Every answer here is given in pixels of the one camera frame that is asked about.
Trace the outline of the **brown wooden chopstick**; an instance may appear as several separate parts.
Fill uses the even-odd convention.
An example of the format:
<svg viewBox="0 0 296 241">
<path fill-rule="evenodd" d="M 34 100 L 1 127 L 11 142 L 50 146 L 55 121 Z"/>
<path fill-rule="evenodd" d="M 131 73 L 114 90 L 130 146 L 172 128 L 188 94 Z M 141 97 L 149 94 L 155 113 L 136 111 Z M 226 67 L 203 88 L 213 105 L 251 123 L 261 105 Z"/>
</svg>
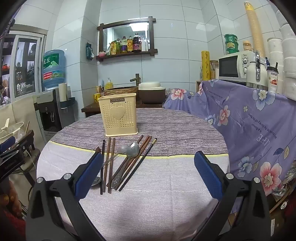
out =
<svg viewBox="0 0 296 241">
<path fill-rule="evenodd" d="M 111 146 L 111 137 L 108 138 L 106 162 L 109 159 L 110 146 Z M 107 169 L 108 169 L 108 163 L 106 163 L 106 165 L 104 166 L 103 182 L 102 182 L 102 191 L 103 191 L 103 193 L 106 191 Z"/>
<path fill-rule="evenodd" d="M 114 160 L 114 152 L 115 152 L 115 141 L 116 139 L 112 139 L 112 149 L 111 149 L 111 158 L 110 158 L 110 165 L 109 165 L 109 177 L 108 177 L 108 184 L 107 184 L 107 191 L 111 194 L 111 182 L 112 182 L 112 175 L 113 175 L 113 160 Z"/>
</svg>

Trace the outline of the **dark black chopstick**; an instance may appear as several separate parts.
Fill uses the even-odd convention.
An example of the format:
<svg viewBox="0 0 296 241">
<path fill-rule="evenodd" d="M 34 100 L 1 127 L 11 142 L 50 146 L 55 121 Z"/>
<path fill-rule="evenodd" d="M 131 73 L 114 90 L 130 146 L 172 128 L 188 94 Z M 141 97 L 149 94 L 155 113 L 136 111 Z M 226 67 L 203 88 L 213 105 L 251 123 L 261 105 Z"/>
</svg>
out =
<svg viewBox="0 0 296 241">
<path fill-rule="evenodd" d="M 106 145 L 106 141 L 104 139 L 103 140 L 103 143 L 102 143 L 102 150 L 101 150 L 103 162 L 104 162 L 105 145 Z M 103 195 L 103 173 L 104 173 L 104 167 L 102 166 L 102 168 L 100 170 L 100 178 L 101 178 L 101 182 L 100 182 L 100 195 Z"/>
</svg>

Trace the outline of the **reddish brown chopstick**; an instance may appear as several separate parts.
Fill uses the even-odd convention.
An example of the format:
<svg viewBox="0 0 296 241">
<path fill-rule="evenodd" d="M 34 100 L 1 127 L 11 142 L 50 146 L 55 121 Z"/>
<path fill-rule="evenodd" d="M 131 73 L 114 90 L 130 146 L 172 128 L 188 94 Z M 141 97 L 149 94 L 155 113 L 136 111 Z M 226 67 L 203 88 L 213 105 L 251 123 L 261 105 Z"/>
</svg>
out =
<svg viewBox="0 0 296 241">
<path fill-rule="evenodd" d="M 116 186 L 114 187 L 114 190 L 117 190 L 119 188 L 119 186 L 123 183 L 123 181 L 125 180 L 125 178 L 127 178 L 127 176 L 129 175 L 129 173 L 133 169 L 132 166 L 133 165 L 135 166 L 135 164 L 137 163 L 138 159 L 140 158 L 140 156 L 144 152 L 145 148 L 147 147 L 147 145 L 148 145 L 148 143 L 150 142 L 151 139 L 152 139 L 152 136 L 146 137 L 146 139 L 144 140 L 144 142 L 140 146 L 140 150 L 139 150 L 138 155 L 135 158 L 133 158 L 132 161 L 128 161 L 127 167 L 124 168 L 124 173 L 121 176 L 121 179 L 117 182 Z"/>
<path fill-rule="evenodd" d="M 122 169 L 125 168 L 126 166 L 126 163 L 128 163 L 128 161 L 130 160 L 129 157 L 126 157 L 123 162 L 121 163 L 121 165 L 118 167 L 118 169 L 116 170 L 116 172 L 113 174 L 113 176 L 111 178 L 109 178 L 109 182 L 107 183 L 107 187 L 108 189 L 111 188 L 111 184 L 112 184 L 112 181 L 114 180 L 114 178 L 121 172 Z"/>
<path fill-rule="evenodd" d="M 152 136 L 147 136 L 145 140 L 142 142 L 140 148 L 139 148 L 139 153 L 137 154 L 136 157 L 133 158 L 128 158 L 126 157 L 119 168 L 116 170 L 115 174 L 112 176 L 112 180 L 110 182 L 111 184 L 111 189 L 117 190 L 123 180 L 127 177 L 127 175 L 130 173 L 138 159 L 140 158 L 141 154 L 147 147 L 148 143 L 150 142 Z"/>
</svg>

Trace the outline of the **black chopstick yellow band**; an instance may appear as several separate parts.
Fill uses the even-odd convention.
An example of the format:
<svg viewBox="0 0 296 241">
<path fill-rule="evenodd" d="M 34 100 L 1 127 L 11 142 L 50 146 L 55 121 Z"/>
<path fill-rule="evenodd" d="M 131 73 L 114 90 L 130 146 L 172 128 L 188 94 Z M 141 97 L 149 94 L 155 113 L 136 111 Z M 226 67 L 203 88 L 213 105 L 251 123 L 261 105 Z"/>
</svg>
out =
<svg viewBox="0 0 296 241">
<path fill-rule="evenodd" d="M 148 155 L 148 153 L 151 151 L 151 149 L 153 148 L 154 144 L 157 142 L 157 138 L 154 138 L 152 143 L 149 145 L 149 147 L 147 148 L 147 150 L 145 151 L 145 153 L 142 155 L 141 159 L 137 162 L 136 166 L 132 166 L 132 172 L 129 174 L 129 176 L 125 179 L 124 183 L 120 186 L 119 188 L 119 192 L 121 192 L 123 190 L 123 188 L 126 186 L 126 184 L 129 182 L 129 180 L 132 178 L 132 176 L 135 174 L 135 172 L 137 171 L 137 169 L 140 167 L 141 163 L 144 161 L 144 159 L 146 158 L 146 156 Z"/>
</svg>

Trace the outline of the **water dispenser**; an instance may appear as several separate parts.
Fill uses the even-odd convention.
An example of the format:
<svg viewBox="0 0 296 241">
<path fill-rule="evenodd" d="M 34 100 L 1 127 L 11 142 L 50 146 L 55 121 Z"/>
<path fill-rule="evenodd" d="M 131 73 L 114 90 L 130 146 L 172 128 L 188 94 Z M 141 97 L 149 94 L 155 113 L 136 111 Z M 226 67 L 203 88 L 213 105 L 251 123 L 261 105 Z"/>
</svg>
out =
<svg viewBox="0 0 296 241">
<path fill-rule="evenodd" d="M 74 97 L 61 101 L 58 88 L 45 91 L 37 96 L 37 107 L 46 141 L 49 141 L 64 127 L 74 123 L 74 104 Z"/>
</svg>

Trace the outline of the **blue water jug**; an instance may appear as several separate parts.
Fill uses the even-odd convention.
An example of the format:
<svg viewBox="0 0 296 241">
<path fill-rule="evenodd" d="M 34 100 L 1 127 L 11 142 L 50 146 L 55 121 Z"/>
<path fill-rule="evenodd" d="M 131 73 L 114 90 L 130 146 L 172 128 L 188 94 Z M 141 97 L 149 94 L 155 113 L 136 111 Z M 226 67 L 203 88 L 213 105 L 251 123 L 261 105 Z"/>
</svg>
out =
<svg viewBox="0 0 296 241">
<path fill-rule="evenodd" d="M 42 87 L 44 90 L 58 87 L 65 82 L 65 53 L 63 50 L 47 51 L 43 56 Z"/>
</svg>

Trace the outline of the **purple floral cloth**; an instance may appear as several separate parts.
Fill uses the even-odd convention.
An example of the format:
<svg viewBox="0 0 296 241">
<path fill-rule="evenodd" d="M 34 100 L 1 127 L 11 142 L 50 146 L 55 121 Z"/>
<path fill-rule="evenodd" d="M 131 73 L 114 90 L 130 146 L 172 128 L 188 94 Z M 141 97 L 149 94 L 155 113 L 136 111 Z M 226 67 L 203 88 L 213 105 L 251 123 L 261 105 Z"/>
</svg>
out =
<svg viewBox="0 0 296 241">
<path fill-rule="evenodd" d="M 283 196 L 295 178 L 295 102 L 283 95 L 223 80 L 197 92 L 172 89 L 166 109 L 182 110 L 212 125 L 224 138 L 230 171 L 258 177 L 266 194 Z"/>
</svg>

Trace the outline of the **dark wooden counter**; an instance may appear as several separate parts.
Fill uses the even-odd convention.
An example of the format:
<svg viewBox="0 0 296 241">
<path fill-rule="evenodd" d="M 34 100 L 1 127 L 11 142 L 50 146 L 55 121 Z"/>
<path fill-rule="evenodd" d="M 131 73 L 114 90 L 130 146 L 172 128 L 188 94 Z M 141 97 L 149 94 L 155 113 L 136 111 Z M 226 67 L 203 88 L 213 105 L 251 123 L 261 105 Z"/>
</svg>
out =
<svg viewBox="0 0 296 241">
<path fill-rule="evenodd" d="M 163 105 L 162 104 L 143 104 L 141 101 L 137 101 L 136 107 L 137 108 L 162 108 Z M 86 117 L 99 114 L 101 113 L 99 103 L 90 104 L 82 108 L 81 112 L 85 113 Z"/>
</svg>

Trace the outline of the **yellow mug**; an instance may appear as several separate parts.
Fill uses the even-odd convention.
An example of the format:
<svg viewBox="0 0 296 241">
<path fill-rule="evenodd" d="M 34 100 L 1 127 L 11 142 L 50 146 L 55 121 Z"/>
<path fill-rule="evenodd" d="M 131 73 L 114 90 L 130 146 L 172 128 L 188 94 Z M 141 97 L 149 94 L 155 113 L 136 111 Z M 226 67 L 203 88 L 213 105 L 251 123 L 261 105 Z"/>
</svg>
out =
<svg viewBox="0 0 296 241">
<path fill-rule="evenodd" d="M 98 103 L 98 102 L 99 102 L 99 99 L 100 99 L 100 97 L 101 97 L 101 93 L 95 93 L 95 94 L 93 95 L 93 97 L 94 97 L 94 101 L 95 101 L 96 103 Z"/>
</svg>

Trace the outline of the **cream plastic utensil holder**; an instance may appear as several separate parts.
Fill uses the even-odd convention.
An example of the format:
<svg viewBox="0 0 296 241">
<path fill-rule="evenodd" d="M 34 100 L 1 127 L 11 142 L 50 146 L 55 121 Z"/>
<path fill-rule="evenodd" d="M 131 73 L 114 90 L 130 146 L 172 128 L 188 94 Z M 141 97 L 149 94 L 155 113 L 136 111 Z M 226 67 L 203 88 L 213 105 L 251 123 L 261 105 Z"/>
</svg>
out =
<svg viewBox="0 0 296 241">
<path fill-rule="evenodd" d="M 138 134 L 136 93 L 103 96 L 98 99 L 107 137 Z"/>
</svg>

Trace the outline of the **yellow soap bottle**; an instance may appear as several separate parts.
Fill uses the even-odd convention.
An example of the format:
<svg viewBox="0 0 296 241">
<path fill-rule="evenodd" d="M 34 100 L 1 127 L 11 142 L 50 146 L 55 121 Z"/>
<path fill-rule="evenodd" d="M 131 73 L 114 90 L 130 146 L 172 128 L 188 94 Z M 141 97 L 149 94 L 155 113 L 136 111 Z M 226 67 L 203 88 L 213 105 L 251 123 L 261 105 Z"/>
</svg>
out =
<svg viewBox="0 0 296 241">
<path fill-rule="evenodd" d="M 107 83 L 105 84 L 105 90 L 112 89 L 113 83 L 110 78 L 108 78 Z"/>
</svg>

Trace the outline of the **green hanging packet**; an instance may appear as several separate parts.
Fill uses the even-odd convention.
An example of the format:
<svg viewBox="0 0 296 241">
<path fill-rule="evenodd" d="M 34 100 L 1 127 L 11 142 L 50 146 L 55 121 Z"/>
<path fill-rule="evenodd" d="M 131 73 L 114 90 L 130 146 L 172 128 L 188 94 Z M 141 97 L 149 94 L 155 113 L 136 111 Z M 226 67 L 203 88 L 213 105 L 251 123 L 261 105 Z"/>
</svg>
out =
<svg viewBox="0 0 296 241">
<path fill-rule="evenodd" d="M 94 59 L 94 53 L 92 49 L 92 45 L 90 43 L 86 43 L 86 58 L 87 60 L 93 60 Z"/>
</svg>

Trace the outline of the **woven basket sink basin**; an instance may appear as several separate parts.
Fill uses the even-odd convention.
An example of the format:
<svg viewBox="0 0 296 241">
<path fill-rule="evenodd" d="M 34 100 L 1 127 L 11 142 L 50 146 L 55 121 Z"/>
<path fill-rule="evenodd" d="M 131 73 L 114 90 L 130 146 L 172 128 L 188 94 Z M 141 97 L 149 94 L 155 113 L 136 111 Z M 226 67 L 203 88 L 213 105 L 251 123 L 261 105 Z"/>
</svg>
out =
<svg viewBox="0 0 296 241">
<path fill-rule="evenodd" d="M 108 95 L 117 95 L 117 94 L 129 94 L 129 93 L 137 93 L 138 92 L 138 87 L 137 86 L 132 86 L 132 87 L 118 87 L 118 88 L 111 88 L 104 90 L 103 95 L 108 96 Z"/>
</svg>

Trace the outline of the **wooden faucet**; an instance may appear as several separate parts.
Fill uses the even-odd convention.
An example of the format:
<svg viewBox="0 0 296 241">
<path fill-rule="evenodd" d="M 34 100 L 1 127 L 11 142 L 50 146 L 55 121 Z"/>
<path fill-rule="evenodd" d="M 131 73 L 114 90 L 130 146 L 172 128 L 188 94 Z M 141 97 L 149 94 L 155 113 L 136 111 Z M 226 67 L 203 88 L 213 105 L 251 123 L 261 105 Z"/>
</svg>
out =
<svg viewBox="0 0 296 241">
<path fill-rule="evenodd" d="M 136 73 L 135 78 L 132 78 L 129 80 L 130 82 L 135 82 L 136 86 L 138 86 L 141 83 L 140 74 Z"/>
</svg>

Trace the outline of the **milk tea cup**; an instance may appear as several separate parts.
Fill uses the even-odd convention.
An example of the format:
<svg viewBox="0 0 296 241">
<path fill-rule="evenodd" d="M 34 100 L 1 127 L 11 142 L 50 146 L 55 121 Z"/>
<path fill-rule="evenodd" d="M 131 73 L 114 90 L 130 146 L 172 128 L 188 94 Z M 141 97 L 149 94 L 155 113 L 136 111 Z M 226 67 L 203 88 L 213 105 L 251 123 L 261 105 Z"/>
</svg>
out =
<svg viewBox="0 0 296 241">
<path fill-rule="evenodd" d="M 278 63 L 267 67 L 268 91 L 276 93 L 278 86 Z"/>
</svg>

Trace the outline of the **white microwave oven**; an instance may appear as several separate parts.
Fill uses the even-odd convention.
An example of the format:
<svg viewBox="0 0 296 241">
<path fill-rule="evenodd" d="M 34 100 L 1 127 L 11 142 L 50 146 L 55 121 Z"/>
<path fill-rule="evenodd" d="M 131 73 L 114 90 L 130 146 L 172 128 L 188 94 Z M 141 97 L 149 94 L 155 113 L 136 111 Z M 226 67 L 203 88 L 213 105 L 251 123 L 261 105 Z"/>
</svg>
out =
<svg viewBox="0 0 296 241">
<path fill-rule="evenodd" d="M 255 60 L 255 53 L 242 51 L 219 58 L 219 79 L 232 82 L 246 82 L 247 68 Z"/>
</svg>

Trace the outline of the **white brown rice cooker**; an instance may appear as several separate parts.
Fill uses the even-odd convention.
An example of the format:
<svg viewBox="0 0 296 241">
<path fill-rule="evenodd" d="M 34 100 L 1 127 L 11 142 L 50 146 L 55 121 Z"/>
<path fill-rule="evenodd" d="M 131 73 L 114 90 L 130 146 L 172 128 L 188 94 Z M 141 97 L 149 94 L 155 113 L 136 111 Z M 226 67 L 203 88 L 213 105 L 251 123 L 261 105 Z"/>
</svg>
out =
<svg viewBox="0 0 296 241">
<path fill-rule="evenodd" d="M 138 94 L 143 104 L 162 104 L 166 99 L 166 89 L 159 82 L 142 82 Z"/>
</svg>

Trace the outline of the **yellow roll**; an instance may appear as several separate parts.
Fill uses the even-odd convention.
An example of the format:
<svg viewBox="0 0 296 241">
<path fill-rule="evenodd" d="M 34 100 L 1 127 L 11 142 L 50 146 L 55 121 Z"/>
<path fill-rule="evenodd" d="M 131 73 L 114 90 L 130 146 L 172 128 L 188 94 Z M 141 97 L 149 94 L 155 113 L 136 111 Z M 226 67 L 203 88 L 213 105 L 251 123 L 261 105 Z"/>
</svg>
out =
<svg viewBox="0 0 296 241">
<path fill-rule="evenodd" d="M 207 81 L 211 79 L 211 65 L 210 65 L 210 53 L 209 51 L 201 52 L 202 59 L 202 80 Z"/>
</svg>

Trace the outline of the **dark soy sauce bottle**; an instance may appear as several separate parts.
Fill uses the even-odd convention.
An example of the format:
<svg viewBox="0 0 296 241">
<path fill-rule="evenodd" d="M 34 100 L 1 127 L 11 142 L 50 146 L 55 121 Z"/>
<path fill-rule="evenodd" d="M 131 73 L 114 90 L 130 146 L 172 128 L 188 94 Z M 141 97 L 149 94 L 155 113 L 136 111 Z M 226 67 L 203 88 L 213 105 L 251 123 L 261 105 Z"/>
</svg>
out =
<svg viewBox="0 0 296 241">
<path fill-rule="evenodd" d="M 142 51 L 142 40 L 138 33 L 135 34 L 132 40 L 133 52 L 141 52 Z"/>
</svg>

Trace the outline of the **wooden framed mirror shelf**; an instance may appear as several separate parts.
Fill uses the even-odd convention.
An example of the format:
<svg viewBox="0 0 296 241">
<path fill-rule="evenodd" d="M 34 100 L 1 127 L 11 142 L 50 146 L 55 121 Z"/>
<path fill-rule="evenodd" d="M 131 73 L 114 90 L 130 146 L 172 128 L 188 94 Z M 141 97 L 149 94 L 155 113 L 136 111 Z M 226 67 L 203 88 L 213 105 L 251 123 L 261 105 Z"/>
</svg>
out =
<svg viewBox="0 0 296 241">
<path fill-rule="evenodd" d="M 158 49 L 154 46 L 154 24 L 156 18 L 136 18 L 109 24 L 101 23 L 98 27 L 98 55 L 97 61 L 105 59 L 149 55 L 155 56 Z M 133 52 L 132 40 L 138 33 L 142 40 L 142 51 Z"/>
</svg>

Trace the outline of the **white bowl stack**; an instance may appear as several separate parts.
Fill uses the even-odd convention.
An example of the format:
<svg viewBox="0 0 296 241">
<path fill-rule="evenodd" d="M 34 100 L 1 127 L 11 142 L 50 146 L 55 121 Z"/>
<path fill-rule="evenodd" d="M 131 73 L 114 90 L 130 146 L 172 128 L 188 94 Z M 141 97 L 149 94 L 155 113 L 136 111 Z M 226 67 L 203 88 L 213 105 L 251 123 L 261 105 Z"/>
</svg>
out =
<svg viewBox="0 0 296 241">
<path fill-rule="evenodd" d="M 286 23 L 280 28 L 282 38 L 269 38 L 269 62 L 277 67 L 278 79 L 276 92 L 295 100 L 295 33 Z"/>
</svg>

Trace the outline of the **stack of paper cups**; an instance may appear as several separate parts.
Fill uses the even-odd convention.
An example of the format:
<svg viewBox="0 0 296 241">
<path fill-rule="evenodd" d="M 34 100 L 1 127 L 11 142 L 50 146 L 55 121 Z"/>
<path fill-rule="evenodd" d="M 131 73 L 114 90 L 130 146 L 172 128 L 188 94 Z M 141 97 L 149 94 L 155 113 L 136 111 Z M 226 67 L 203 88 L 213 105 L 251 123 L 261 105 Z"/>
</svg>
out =
<svg viewBox="0 0 296 241">
<path fill-rule="evenodd" d="M 261 58 L 265 58 L 266 54 L 264 49 L 263 36 L 257 14 L 249 1 L 244 2 L 244 7 L 252 33 L 253 49 L 260 53 Z"/>
</svg>

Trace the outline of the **green instant noodle cups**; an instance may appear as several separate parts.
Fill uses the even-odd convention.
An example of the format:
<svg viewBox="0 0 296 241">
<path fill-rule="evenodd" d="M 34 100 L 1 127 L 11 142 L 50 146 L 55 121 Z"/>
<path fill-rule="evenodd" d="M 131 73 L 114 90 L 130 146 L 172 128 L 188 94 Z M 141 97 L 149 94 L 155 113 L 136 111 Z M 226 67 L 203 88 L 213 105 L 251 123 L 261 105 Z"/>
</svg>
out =
<svg viewBox="0 0 296 241">
<path fill-rule="evenodd" d="M 226 45 L 226 53 L 232 54 L 239 52 L 237 36 L 234 34 L 226 34 L 224 35 L 225 45 Z"/>
</svg>

